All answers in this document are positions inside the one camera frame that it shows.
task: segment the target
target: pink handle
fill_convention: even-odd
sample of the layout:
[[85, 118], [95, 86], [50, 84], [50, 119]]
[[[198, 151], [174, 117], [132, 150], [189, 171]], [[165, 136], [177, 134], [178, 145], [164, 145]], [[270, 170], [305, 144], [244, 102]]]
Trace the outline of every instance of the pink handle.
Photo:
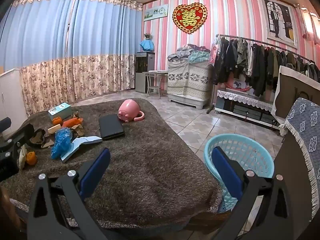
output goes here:
[[141, 120], [144, 119], [144, 112], [139, 111], [139, 114], [141, 114], [142, 116], [134, 118], [133, 120], [134, 120], [135, 122], [141, 121]]

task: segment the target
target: silver screw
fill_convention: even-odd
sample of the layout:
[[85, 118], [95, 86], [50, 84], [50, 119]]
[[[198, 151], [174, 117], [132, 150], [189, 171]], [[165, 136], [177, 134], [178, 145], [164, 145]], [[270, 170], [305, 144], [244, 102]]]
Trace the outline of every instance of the silver screw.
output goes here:
[[277, 178], [277, 180], [283, 180], [283, 177], [282, 177], [282, 175], [280, 175], [280, 174], [277, 174], [277, 175], [276, 175], [276, 178]]
[[68, 171], [68, 176], [73, 177], [76, 174], [75, 170]]
[[44, 174], [44, 173], [41, 173], [38, 178], [39, 178], [39, 179], [45, 179], [45, 174]]
[[246, 173], [245, 174], [247, 174], [247, 176], [249, 176], [249, 177], [253, 177], [254, 176], [254, 172], [253, 171], [246, 171]]

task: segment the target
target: blue curtain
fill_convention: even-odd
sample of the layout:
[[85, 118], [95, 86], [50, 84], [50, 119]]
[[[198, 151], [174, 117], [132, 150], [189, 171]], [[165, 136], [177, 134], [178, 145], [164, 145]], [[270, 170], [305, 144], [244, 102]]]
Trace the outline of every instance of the blue curtain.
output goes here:
[[141, 42], [142, 12], [112, 3], [76, 0], [68, 57], [135, 54]]
[[0, 24], [0, 66], [6, 71], [65, 57], [71, 6], [72, 0], [34, 0], [9, 8]]

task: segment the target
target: picture frame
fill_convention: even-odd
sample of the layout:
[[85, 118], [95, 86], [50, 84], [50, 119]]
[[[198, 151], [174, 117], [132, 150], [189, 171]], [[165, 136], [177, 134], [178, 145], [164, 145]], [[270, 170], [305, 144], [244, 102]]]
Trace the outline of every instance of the picture frame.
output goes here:
[[262, 0], [268, 39], [298, 48], [297, 24], [292, 6], [277, 0]]
[[155, 6], [150, 9], [146, 9], [143, 13], [143, 21], [149, 21], [168, 16], [168, 4]]

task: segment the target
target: tissue box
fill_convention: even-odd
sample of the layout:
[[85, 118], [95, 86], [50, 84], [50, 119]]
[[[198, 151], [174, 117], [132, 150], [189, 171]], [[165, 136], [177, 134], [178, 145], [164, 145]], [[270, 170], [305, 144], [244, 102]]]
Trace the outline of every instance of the tissue box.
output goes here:
[[59, 106], [56, 106], [48, 111], [50, 119], [60, 116], [61, 119], [65, 119], [72, 115], [71, 106], [67, 103], [62, 103]]

